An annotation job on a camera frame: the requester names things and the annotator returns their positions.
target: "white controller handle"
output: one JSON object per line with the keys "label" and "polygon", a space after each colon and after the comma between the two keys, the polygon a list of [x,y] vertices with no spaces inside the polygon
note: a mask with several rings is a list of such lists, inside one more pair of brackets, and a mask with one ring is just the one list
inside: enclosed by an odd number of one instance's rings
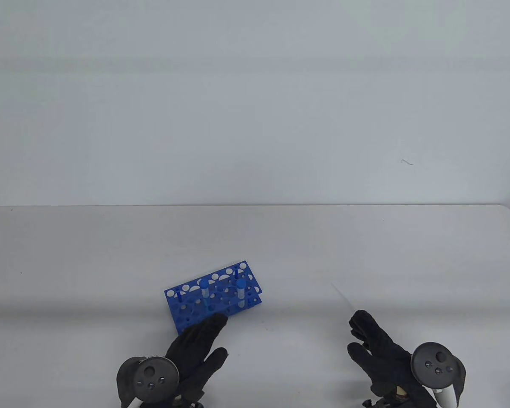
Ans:
{"label": "white controller handle", "polygon": [[444,389],[433,389],[432,392],[434,392],[436,402],[438,402],[442,408],[457,408],[457,399],[455,398],[453,385]]}
{"label": "white controller handle", "polygon": [[129,404],[128,408],[140,408],[140,406],[142,404],[143,404],[143,402],[141,402],[141,400],[139,400],[138,398],[134,397],[132,402]]}

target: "controller handle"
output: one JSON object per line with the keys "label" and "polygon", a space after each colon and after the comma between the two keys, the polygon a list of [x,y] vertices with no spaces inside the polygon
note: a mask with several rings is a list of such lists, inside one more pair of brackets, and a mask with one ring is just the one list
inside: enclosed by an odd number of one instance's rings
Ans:
{"label": "controller handle", "polygon": [[457,399],[453,385],[444,389],[433,389],[434,399],[442,408],[457,408]]}

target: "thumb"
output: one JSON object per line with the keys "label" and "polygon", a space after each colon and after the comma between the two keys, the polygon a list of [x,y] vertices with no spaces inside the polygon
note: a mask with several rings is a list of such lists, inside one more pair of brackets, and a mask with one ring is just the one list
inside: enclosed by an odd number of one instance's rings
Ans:
{"label": "thumb", "polygon": [[210,377],[223,366],[227,357],[226,348],[216,348],[192,375],[179,383],[177,393],[185,394],[191,390],[202,391]]}

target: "gloved hand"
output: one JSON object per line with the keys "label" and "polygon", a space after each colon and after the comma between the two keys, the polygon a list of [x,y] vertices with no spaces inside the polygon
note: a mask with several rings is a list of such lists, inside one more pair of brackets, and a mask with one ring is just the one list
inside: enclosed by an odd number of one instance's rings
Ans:
{"label": "gloved hand", "polygon": [[358,310],[350,320],[351,334],[363,342],[348,344],[348,353],[372,381],[370,389],[379,397],[397,392],[400,386],[408,393],[415,408],[436,408],[436,402],[412,374],[411,354],[393,340],[372,316]]}
{"label": "gloved hand", "polygon": [[[216,348],[208,356],[215,338],[226,323],[225,315],[214,314],[187,328],[172,342],[165,357],[172,361],[179,371],[178,388],[169,400],[156,404],[144,403],[142,408],[168,408],[172,406],[173,398],[180,395],[187,403],[197,402],[203,396],[202,388],[213,373],[222,367],[228,356],[226,349],[222,347]],[[144,359],[145,357],[132,357],[125,361],[117,372],[121,408],[127,408],[135,397],[133,376],[140,361]]]}

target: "white table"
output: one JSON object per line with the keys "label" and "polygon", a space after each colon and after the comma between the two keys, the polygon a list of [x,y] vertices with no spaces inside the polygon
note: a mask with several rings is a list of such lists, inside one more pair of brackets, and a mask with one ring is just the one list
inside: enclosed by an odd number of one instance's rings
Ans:
{"label": "white table", "polygon": [[439,205],[0,207],[0,408],[119,406],[123,360],[175,337],[162,291],[244,259],[263,304],[220,335],[207,406],[360,407],[333,282],[461,358],[462,407],[510,407],[510,211]]}

